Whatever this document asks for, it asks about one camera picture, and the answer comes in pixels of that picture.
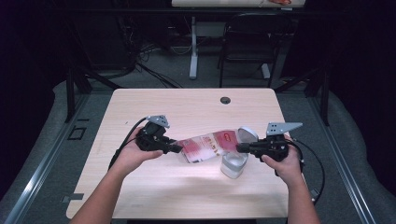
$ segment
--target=table top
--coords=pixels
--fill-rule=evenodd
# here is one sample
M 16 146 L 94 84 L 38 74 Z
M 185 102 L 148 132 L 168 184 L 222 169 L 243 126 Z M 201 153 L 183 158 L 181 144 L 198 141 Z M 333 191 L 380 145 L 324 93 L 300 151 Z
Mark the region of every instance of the table top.
M 227 105 L 221 97 L 229 97 Z M 181 140 L 247 126 L 260 138 L 268 122 L 284 122 L 271 89 L 116 90 L 93 142 L 75 193 L 71 218 L 107 171 L 115 150 L 142 118 L 165 115 L 165 136 Z M 221 157 L 182 163 L 169 152 L 145 161 L 124 180 L 113 218 L 210 219 L 286 217 L 288 190 L 274 170 L 249 155 L 244 172 L 231 179 L 220 170 Z
M 305 0 L 282 6 L 269 0 L 172 0 L 173 7 L 304 7 Z

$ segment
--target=human hand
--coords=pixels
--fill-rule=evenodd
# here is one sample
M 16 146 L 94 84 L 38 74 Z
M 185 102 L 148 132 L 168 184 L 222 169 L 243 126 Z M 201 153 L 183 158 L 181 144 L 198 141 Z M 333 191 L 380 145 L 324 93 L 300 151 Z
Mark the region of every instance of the human hand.
M 271 168 L 275 169 L 279 177 L 290 187 L 300 184 L 303 180 L 301 175 L 300 160 L 297 148 L 289 145 L 289 155 L 283 161 L 274 161 L 267 155 L 262 155 L 262 160 Z
M 110 170 L 111 169 L 116 170 L 120 172 L 122 176 L 127 176 L 129 173 L 131 173 L 133 170 L 139 167 L 143 163 L 143 161 L 159 158 L 163 154 L 162 150 L 156 150 L 156 151 L 140 150 L 140 148 L 137 146 L 134 140 L 140 129 L 142 129 L 142 127 L 138 127 L 132 132 L 131 136 L 128 139 L 128 141 L 131 140 L 132 141 L 129 142 L 122 149 L 119 157 L 114 162 Z

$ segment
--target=human arm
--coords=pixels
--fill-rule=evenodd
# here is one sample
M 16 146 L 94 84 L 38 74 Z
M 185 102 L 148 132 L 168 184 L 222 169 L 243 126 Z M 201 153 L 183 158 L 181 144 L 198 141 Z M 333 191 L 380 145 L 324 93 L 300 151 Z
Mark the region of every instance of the human arm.
M 136 129 L 129 140 L 134 139 L 139 130 Z M 161 150 L 142 151 L 134 141 L 130 142 L 70 223 L 110 223 L 124 178 L 143 161 L 158 158 L 162 154 Z
M 289 146 L 289 156 L 281 162 L 263 155 L 262 160 L 277 171 L 289 190 L 289 224 L 320 223 L 315 206 L 300 170 L 298 151 Z

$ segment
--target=table leg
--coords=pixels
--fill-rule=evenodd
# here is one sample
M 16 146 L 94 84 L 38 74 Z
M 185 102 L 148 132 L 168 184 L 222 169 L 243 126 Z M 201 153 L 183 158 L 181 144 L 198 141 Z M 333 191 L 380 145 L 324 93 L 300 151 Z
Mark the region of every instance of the table leg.
M 198 67 L 198 53 L 197 53 L 197 34 L 196 34 L 196 22 L 195 17 L 191 20 L 191 65 L 190 65 L 190 79 L 197 78 L 197 67 Z
M 262 76 L 264 78 L 270 78 L 271 76 L 270 69 L 268 68 L 268 63 L 264 63 L 262 65 Z

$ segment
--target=wrist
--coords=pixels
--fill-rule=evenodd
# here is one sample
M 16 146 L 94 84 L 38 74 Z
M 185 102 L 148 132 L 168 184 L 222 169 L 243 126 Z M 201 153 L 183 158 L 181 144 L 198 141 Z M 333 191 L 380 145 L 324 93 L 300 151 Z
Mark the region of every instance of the wrist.
M 108 170 L 108 173 L 116 178 L 123 180 L 131 172 L 127 171 L 121 165 L 114 163 L 110 170 Z
M 285 181 L 285 183 L 288 186 L 288 189 L 295 189 L 300 187 L 306 188 L 305 180 L 302 175 L 297 175 L 294 178 Z

